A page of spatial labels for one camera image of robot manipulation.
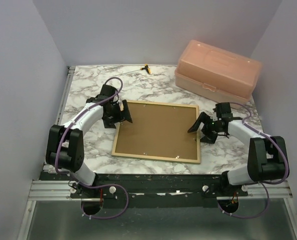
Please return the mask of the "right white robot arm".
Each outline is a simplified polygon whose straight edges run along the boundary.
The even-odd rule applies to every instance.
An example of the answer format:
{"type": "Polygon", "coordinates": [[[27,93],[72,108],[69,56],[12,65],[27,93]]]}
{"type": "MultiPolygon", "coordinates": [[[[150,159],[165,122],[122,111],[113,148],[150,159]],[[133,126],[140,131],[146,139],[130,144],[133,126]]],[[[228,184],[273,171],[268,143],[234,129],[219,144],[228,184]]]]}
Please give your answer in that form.
{"type": "Polygon", "coordinates": [[[237,186],[284,182],[290,174],[284,138],[256,130],[245,118],[234,116],[231,105],[230,102],[217,103],[213,109],[214,117],[202,112],[188,129],[188,133],[201,131],[202,143],[214,144],[218,136],[235,137],[248,147],[246,165],[223,172],[218,184],[219,192],[230,196],[237,186]]]}

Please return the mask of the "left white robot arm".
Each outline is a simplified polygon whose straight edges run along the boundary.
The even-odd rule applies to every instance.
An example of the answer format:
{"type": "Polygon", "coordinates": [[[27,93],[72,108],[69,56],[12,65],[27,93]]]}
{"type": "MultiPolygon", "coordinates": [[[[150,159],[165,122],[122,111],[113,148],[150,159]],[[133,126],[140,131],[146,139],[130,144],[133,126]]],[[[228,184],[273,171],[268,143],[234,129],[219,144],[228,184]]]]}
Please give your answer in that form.
{"type": "Polygon", "coordinates": [[[54,124],[47,141],[45,161],[57,173],[69,174],[82,185],[82,192],[89,198],[100,190],[97,174],[85,163],[84,135],[98,121],[102,120],[106,129],[115,129],[117,123],[132,123],[126,100],[119,103],[121,89],[105,83],[100,93],[86,100],[84,108],[63,125],[54,124]]]}

